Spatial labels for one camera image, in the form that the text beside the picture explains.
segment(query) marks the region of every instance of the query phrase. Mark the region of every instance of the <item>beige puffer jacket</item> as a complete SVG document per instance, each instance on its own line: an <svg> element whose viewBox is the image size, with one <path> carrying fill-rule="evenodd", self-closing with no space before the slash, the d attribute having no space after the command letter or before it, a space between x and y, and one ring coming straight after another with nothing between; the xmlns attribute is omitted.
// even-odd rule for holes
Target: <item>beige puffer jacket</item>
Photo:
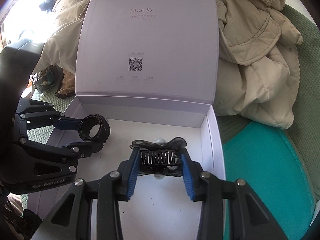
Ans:
<svg viewBox="0 0 320 240"><path fill-rule="evenodd" d="M76 74L76 58L82 24L90 0L57 0L54 7L54 33L45 42L33 70L40 72L50 65Z"/></svg>
<svg viewBox="0 0 320 240"><path fill-rule="evenodd" d="M274 127L293 123L300 79L296 44L302 36L287 17L260 0L216 0L219 66L214 109Z"/></svg>

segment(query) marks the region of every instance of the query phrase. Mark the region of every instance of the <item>metal screw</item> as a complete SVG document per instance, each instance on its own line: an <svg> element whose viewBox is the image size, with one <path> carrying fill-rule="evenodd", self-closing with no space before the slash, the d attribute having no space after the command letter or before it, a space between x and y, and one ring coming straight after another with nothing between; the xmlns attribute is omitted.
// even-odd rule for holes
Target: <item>metal screw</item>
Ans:
<svg viewBox="0 0 320 240"><path fill-rule="evenodd" d="M113 178L117 178L120 176L120 172L119 171L112 171L110 173L110 176L113 177Z"/></svg>
<svg viewBox="0 0 320 240"><path fill-rule="evenodd" d="M210 177L210 172L208 172L208 171L204 171L204 172L201 172L201 177L203 177L203 178L209 178Z"/></svg>
<svg viewBox="0 0 320 240"><path fill-rule="evenodd" d="M25 138L20 138L20 143L25 144L27 142L27 140Z"/></svg>
<svg viewBox="0 0 320 240"><path fill-rule="evenodd" d="M75 180L75 185L76 186L81 186L83 184L83 179L76 179Z"/></svg>
<svg viewBox="0 0 320 240"><path fill-rule="evenodd" d="M245 180L244 179L237 179L237 184L239 186L244 186L246 184Z"/></svg>
<svg viewBox="0 0 320 240"><path fill-rule="evenodd" d="M77 169L76 169L75 166L70 166L70 167L69 167L69 170L70 170L71 172L76 172L76 171L77 171Z"/></svg>

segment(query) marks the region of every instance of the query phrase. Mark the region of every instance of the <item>green cushion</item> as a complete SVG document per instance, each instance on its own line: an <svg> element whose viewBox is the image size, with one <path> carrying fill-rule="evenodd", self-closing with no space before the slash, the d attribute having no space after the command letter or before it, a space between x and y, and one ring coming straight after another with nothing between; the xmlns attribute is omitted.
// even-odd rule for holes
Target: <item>green cushion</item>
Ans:
<svg viewBox="0 0 320 240"><path fill-rule="evenodd" d="M281 11L301 32L303 43L297 46L300 61L300 87L293 106L295 120L287 130L297 147L320 200L320 31L301 13L286 5ZM240 116L218 116L222 143L236 136L248 123Z"/></svg>
<svg viewBox="0 0 320 240"><path fill-rule="evenodd" d="M245 179L289 240L300 240L313 213L307 176L281 129L251 122L223 146L227 180ZM229 239L228 226L225 239Z"/></svg>

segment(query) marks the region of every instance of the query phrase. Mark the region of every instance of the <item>teal fabric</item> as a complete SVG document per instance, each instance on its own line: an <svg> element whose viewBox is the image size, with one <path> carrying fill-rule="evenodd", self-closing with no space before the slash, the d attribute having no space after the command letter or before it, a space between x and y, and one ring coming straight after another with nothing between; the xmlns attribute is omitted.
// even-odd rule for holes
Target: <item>teal fabric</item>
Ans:
<svg viewBox="0 0 320 240"><path fill-rule="evenodd" d="M245 179L289 240L307 231L314 199L302 164L281 129L251 122L223 146L226 178ZM224 239L229 239L226 225Z"/></svg>

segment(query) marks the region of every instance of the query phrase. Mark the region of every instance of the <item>box lid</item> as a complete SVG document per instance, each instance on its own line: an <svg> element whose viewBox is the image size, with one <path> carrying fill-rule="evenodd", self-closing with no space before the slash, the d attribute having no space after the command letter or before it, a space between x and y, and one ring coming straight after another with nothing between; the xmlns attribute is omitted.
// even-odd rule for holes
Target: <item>box lid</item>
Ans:
<svg viewBox="0 0 320 240"><path fill-rule="evenodd" d="M212 104L217 21L215 0L91 0L76 94Z"/></svg>

